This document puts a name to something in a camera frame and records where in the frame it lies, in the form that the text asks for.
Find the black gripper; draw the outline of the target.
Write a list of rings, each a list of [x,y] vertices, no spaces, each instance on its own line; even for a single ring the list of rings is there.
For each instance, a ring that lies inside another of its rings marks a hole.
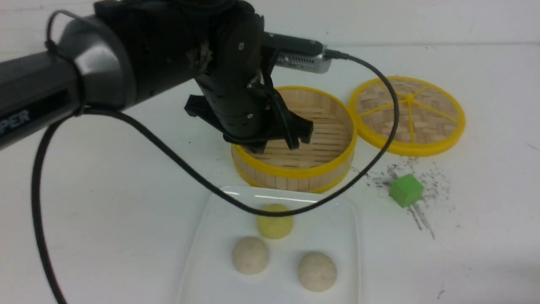
[[[314,124],[292,113],[271,81],[262,53],[264,18],[243,0],[218,18],[212,60],[195,81],[202,95],[190,95],[184,110],[220,131],[226,142],[261,154],[268,141],[296,148],[296,133],[310,144]]]

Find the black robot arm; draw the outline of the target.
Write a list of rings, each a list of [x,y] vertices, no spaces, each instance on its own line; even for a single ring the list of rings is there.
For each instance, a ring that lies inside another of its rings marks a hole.
[[[102,0],[71,18],[46,50],[1,63],[1,147],[85,110],[124,111],[187,81],[202,94],[185,111],[225,141],[263,153],[268,141],[308,144],[313,123],[289,110],[271,83],[278,52],[320,52],[272,35],[244,0]]]

